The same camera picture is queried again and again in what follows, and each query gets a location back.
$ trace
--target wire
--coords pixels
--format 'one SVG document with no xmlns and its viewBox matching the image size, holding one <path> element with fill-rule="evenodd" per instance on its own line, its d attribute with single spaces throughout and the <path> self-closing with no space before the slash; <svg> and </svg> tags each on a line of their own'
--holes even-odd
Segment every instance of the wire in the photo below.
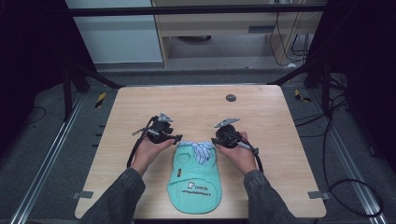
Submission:
<svg viewBox="0 0 396 224">
<path fill-rule="evenodd" d="M 38 118 L 38 119 L 36 119 L 36 120 L 34 120 L 34 121 L 26 122 L 25 125 L 34 124 L 34 123 L 38 122 L 39 120 L 43 119 L 43 118 L 46 116 L 46 114 L 47 114 L 46 108 L 44 108 L 44 107 L 42 107 L 42 106 L 35 106 L 34 108 L 36 108 L 36 109 L 42 109 L 42 110 L 43 110 L 43 114 L 41 115 L 40 118 Z"/>
<path fill-rule="evenodd" d="M 317 120 L 317 119 L 320 119 L 320 118 L 323 117 L 323 116 L 324 116 L 324 114 L 321 114 L 321 115 L 315 117 L 314 119 L 308 120 L 308 121 L 303 122 L 303 123 L 296 124 L 295 126 L 296 126 L 296 127 L 303 126 L 303 125 L 308 124 L 308 123 L 311 123 L 311 122 L 313 122 L 313 121 L 315 121 L 315 120 Z"/>
<path fill-rule="evenodd" d="M 341 97 L 341 96 L 343 96 L 343 95 L 344 95 L 344 94 L 340 94 L 340 95 L 338 95 L 337 97 L 334 98 L 334 100 L 332 101 L 332 106 L 331 106 L 331 110 L 330 110 L 331 112 L 333 112 L 335 108 L 339 108 L 341 105 L 344 105 L 344 104 L 345 104 L 346 101 L 342 101 L 342 102 L 338 103 L 337 105 L 334 105 L 335 99 L 337 99 L 338 97 Z M 345 207 L 345 209 L 347 209 L 348 211 L 350 211 L 350 212 L 352 212 L 352 213 L 354 213 L 354 214 L 356 214 L 356 215 L 358 215 L 358 216 L 360 216 L 360 217 L 377 217 L 377 216 L 379 216 L 379 215 L 382 213 L 383 208 L 384 208 L 383 201 L 382 201 L 381 197 L 379 196 L 379 194 L 378 194 L 371 186 L 369 186 L 368 184 L 366 184 L 366 183 L 364 183 L 364 182 L 362 182 L 362 181 L 360 181 L 360 180 L 357 180 L 357 179 L 350 179 L 350 178 L 348 178 L 348 179 L 339 180 L 339 181 L 335 182 L 334 184 L 330 185 L 330 183 L 329 183 L 329 178 L 328 178 L 328 175 L 327 175 L 327 170 L 326 170 L 326 140 L 327 140 L 327 133 L 329 132 L 329 130 L 331 129 L 331 127 L 332 127 L 332 116 L 329 117 L 329 121 L 328 121 L 328 124 L 327 124 L 327 126 L 326 126 L 326 130 L 325 130 L 325 133 L 324 133 L 324 136 L 323 136 L 323 144 L 322 144 L 322 169 L 323 169 L 323 177 L 324 177 L 324 180 L 325 180 L 326 187 L 327 187 L 328 191 L 332 194 L 332 196 L 334 197 L 334 199 L 335 199 L 337 202 L 339 202 L 341 205 L 343 205 L 343 206 Z M 357 210 L 355 210 L 355 209 L 352 209 L 351 207 L 349 207 L 349 206 L 347 206 L 345 203 L 343 203 L 343 202 L 332 192 L 332 190 L 333 190 L 336 186 L 338 186 L 338 185 L 340 185 L 340 184 L 342 184 L 342 183 L 345 183 L 345 182 L 356 182 L 356 183 L 362 184 L 362 185 L 364 185 L 365 187 L 367 187 L 367 188 L 374 194 L 374 196 L 379 200 L 379 203 L 378 203 L 378 205 L 379 205 L 378 212 L 376 212 L 375 214 L 368 215 L 368 214 L 359 212 L 359 211 L 357 211 Z"/>
<path fill-rule="evenodd" d="M 303 49 L 294 49 L 294 46 L 296 44 L 297 39 L 299 39 L 299 42 L 300 42 L 300 35 L 296 35 L 294 37 L 293 43 L 291 44 L 291 48 L 290 48 L 291 49 L 291 53 L 294 56 L 301 57 L 301 62 L 304 64 L 305 61 L 306 61 L 306 57 L 308 56 L 308 52 L 309 52 L 309 50 L 308 50 L 309 49 L 309 42 L 310 42 L 309 35 L 305 35 L 304 36 L 304 47 L 303 47 Z"/>
<path fill-rule="evenodd" d="M 277 32 L 278 32 L 278 34 L 279 34 L 280 43 L 282 44 L 283 53 L 285 54 L 286 58 L 288 58 L 288 59 L 290 60 L 291 63 L 300 62 L 301 60 L 294 60 L 294 59 L 291 59 L 291 58 L 289 57 L 288 53 L 286 52 L 285 44 L 284 44 L 284 42 L 283 42 L 282 35 L 280 34 L 279 23 L 278 23 L 278 22 L 279 22 L 279 12 L 276 13 L 276 21 L 275 21 L 274 29 L 273 29 L 273 31 L 271 32 L 271 35 L 270 35 L 270 46 L 271 46 L 271 51 L 272 51 L 273 54 L 275 55 L 275 51 L 274 51 L 274 48 L 273 48 L 273 45 L 272 45 L 272 37 L 273 37 L 273 34 L 274 34 L 275 29 L 277 28 Z M 281 66 L 287 65 L 287 64 L 283 64 L 283 63 L 278 62 L 276 57 L 275 57 L 275 61 L 276 61 L 276 63 L 277 63 L 278 65 L 281 65 Z"/>
<path fill-rule="evenodd" d="M 254 149 L 258 150 L 257 148 L 255 148 L 253 145 L 251 145 L 249 143 L 249 141 L 246 138 L 244 138 L 243 136 L 236 135 L 236 134 L 233 134 L 233 133 L 224 133 L 224 134 L 229 135 L 229 136 L 235 138 L 236 140 L 239 140 L 239 141 L 243 142 L 244 144 L 248 145 L 250 147 L 250 151 L 253 153 L 253 156 L 254 156 L 254 158 L 257 161 L 257 164 L 259 166 L 259 170 L 261 172 L 264 172 L 264 170 L 262 168 L 262 160 L 260 159 L 259 154 L 257 152 L 256 153 L 254 152 Z"/>
<path fill-rule="evenodd" d="M 323 134 L 318 134 L 318 135 L 299 135 L 299 137 L 321 137 L 321 136 L 323 136 L 324 135 L 324 133 Z"/>
<path fill-rule="evenodd" d="M 323 113 L 321 113 L 321 114 L 316 114 L 316 115 L 309 115 L 309 116 L 306 116 L 306 117 L 303 117 L 303 118 L 300 118 L 300 119 L 294 119 L 294 121 L 296 121 L 296 120 L 301 120 L 301 119 L 309 119 L 309 118 L 312 118 L 312 117 L 314 117 L 314 116 L 319 116 L 319 115 L 323 115 Z"/>
</svg>

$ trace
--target person's right hand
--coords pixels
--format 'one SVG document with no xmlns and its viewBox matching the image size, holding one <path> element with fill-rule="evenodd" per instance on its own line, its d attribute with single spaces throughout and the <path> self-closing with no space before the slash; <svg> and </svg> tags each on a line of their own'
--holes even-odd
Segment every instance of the person's right hand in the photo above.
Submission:
<svg viewBox="0 0 396 224">
<path fill-rule="evenodd" d="M 247 133 L 241 132 L 240 134 L 248 140 Z M 257 170 L 254 155 L 249 149 L 240 146 L 227 148 L 222 145 L 216 145 L 216 148 L 221 154 L 227 157 L 243 175 L 246 175 L 252 170 Z"/>
<path fill-rule="evenodd" d="M 134 154 L 134 161 L 131 164 L 131 168 L 143 176 L 158 154 L 174 143 L 175 139 L 168 139 L 162 143 L 154 144 L 145 136 Z"/>
</svg>

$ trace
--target wooden table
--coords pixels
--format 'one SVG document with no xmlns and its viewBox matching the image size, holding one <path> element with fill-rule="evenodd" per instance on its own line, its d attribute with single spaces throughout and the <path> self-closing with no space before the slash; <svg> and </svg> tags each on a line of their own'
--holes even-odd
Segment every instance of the wooden table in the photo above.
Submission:
<svg viewBox="0 0 396 224">
<path fill-rule="evenodd" d="M 234 94 L 235 102 L 226 95 Z M 125 170 L 138 136 L 152 116 L 164 112 L 174 119 L 173 134 L 186 141 L 210 141 L 214 125 L 224 118 L 240 118 L 233 124 L 246 131 L 249 142 L 260 149 L 265 175 L 297 217 L 323 217 L 321 199 L 309 199 L 318 186 L 294 127 L 282 90 L 278 86 L 156 86 L 119 90 L 92 163 L 84 190 L 91 199 L 80 198 L 76 217 L 81 217 Z M 166 189 L 176 146 L 171 146 L 150 165 L 143 179 L 142 195 L 134 218 L 247 218 L 248 196 L 243 176 L 217 152 L 222 200 L 214 211 L 203 215 L 183 214 L 171 204 Z"/>
</svg>

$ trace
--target gray floor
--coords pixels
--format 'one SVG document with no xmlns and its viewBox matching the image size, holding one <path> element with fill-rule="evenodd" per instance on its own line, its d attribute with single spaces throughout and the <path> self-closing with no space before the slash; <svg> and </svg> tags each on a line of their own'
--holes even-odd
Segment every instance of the gray floor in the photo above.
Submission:
<svg viewBox="0 0 396 224">
<path fill-rule="evenodd" d="M 139 69 L 133 73 L 103 73 L 104 76 L 125 85 L 183 85 L 183 84 L 229 84 L 266 83 L 286 75 L 291 69 L 276 64 L 264 36 L 212 36 L 209 41 L 199 39 L 173 38 L 170 61 L 166 68 Z M 282 89 L 294 119 L 320 113 L 314 102 L 307 103 L 294 97 L 299 89 L 304 95 L 315 98 L 320 88 L 305 91 L 302 86 L 304 76 L 299 76 L 285 84 Z M 96 145 L 100 142 L 101 125 L 106 119 L 117 91 L 89 79 L 92 87 L 83 94 L 83 102 L 76 121 L 64 142 L 48 179 L 36 199 L 29 219 L 40 223 L 76 222 L 74 210 L 77 200 L 74 192 L 81 191 L 88 175 Z M 94 108 L 98 95 L 105 91 L 106 98 L 100 109 Z M 0 220 L 12 217 L 29 189 L 35 174 L 50 149 L 56 133 L 63 123 L 62 86 L 43 91 L 37 95 L 36 108 L 28 121 L 37 122 L 24 126 L 20 137 L 14 141 L 12 154 L 0 171 Z M 339 94 L 332 90 L 332 96 Z M 384 201 L 384 216 L 388 223 L 396 223 L 396 175 L 382 158 L 370 156 L 369 145 L 356 124 L 353 116 L 346 111 L 347 106 L 334 112 L 333 128 L 340 136 L 350 153 L 350 157 L 361 171 L 364 180 L 373 186 Z M 325 122 L 318 119 L 297 131 L 311 165 L 319 189 L 326 190 L 322 171 L 323 137 L 307 137 L 322 134 Z M 346 178 L 347 172 L 339 159 L 335 142 L 329 137 L 326 142 L 326 164 L 330 182 Z M 337 188 L 337 195 L 347 204 L 363 211 L 360 199 L 350 184 Z M 326 202 L 327 215 L 319 223 L 372 223 L 368 218 L 358 217 L 334 199 Z M 302 220 L 313 223 L 314 220 Z M 180 223 L 168 220 L 166 223 Z"/>
</svg>

